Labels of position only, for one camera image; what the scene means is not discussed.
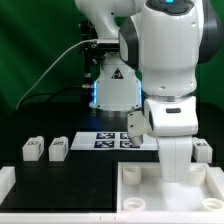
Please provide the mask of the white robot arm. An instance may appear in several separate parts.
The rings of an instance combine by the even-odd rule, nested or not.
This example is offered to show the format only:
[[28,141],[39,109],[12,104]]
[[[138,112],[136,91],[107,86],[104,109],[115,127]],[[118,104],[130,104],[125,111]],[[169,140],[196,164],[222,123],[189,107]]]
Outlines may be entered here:
[[75,0],[92,23],[100,76],[91,109],[127,117],[135,146],[156,141],[168,182],[187,178],[198,131],[197,64],[208,62],[223,39],[210,0]]

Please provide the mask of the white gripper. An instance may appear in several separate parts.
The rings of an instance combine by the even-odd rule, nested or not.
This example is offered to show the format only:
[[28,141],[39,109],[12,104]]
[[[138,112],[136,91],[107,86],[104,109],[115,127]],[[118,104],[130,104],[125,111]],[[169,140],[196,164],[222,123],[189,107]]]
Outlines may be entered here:
[[190,171],[192,136],[198,132],[196,98],[174,102],[148,98],[144,116],[156,138],[162,178],[166,182],[185,181]]

